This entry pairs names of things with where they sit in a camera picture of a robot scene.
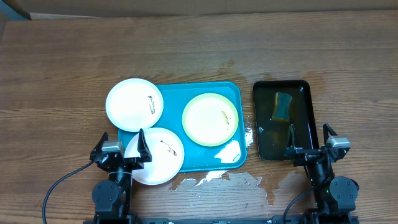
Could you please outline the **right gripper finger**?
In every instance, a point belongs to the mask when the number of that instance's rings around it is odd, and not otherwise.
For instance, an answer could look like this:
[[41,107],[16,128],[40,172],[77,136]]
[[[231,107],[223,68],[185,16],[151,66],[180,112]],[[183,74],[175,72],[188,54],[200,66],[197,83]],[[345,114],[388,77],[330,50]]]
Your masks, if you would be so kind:
[[323,139],[324,143],[327,142],[330,136],[337,136],[337,133],[333,130],[333,128],[328,124],[323,124]]
[[287,146],[284,151],[285,156],[290,156],[295,152],[295,128],[294,125],[291,124],[289,126],[289,134],[287,140]]

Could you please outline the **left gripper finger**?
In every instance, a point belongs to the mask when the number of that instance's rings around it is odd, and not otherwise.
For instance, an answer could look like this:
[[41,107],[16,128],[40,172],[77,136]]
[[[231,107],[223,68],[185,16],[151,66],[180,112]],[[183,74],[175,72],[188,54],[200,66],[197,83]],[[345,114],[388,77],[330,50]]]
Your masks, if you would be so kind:
[[90,152],[91,156],[96,156],[99,152],[102,151],[102,147],[105,141],[109,139],[109,135],[107,132],[104,132],[101,139],[97,143],[97,145],[93,148],[93,150]]
[[137,151],[140,154],[140,158],[142,162],[151,162],[152,154],[150,153],[149,147],[146,143],[144,130],[139,130],[138,141],[137,141]]

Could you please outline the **green yellow sponge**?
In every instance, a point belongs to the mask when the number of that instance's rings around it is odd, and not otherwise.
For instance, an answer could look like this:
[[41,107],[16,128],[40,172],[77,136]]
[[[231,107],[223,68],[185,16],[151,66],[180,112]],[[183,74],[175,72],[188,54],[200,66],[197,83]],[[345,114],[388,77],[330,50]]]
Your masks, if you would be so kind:
[[292,96],[288,93],[277,92],[275,94],[275,106],[272,114],[272,119],[276,121],[288,122],[290,103]]

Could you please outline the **yellow green rimmed plate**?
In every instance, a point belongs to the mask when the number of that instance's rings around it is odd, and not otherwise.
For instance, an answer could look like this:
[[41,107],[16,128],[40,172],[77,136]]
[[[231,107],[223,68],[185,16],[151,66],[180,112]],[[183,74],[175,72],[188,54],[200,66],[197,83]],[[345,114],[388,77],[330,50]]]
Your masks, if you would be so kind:
[[182,113],[185,134],[195,143],[215,147],[228,142],[238,129],[238,111],[227,97],[203,93],[192,98]]

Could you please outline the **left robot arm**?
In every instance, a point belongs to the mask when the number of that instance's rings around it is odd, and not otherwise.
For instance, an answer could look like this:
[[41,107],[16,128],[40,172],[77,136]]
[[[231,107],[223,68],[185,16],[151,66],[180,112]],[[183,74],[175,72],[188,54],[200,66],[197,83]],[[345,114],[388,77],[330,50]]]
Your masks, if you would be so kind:
[[104,133],[90,153],[90,161],[108,173],[108,179],[98,182],[92,191],[95,215],[92,223],[128,223],[138,224],[141,219],[131,212],[132,172],[142,170],[146,162],[152,160],[152,154],[146,143],[144,130],[138,134],[136,157],[125,157],[125,148],[121,141],[110,141]]

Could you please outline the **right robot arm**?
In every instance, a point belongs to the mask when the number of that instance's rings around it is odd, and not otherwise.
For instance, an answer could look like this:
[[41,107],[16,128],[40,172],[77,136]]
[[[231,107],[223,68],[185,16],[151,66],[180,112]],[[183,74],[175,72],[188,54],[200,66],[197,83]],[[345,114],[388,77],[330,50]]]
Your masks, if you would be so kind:
[[[295,145],[294,125],[289,127],[288,144],[284,154],[294,166],[302,166],[311,188],[296,196],[286,207],[283,223],[358,223],[350,213],[356,209],[359,185],[348,177],[337,177],[332,163],[343,159],[351,147],[348,138],[339,136],[328,123],[323,125],[324,144],[319,149],[303,149]],[[301,216],[288,216],[290,208],[301,198],[312,193],[315,208]]]

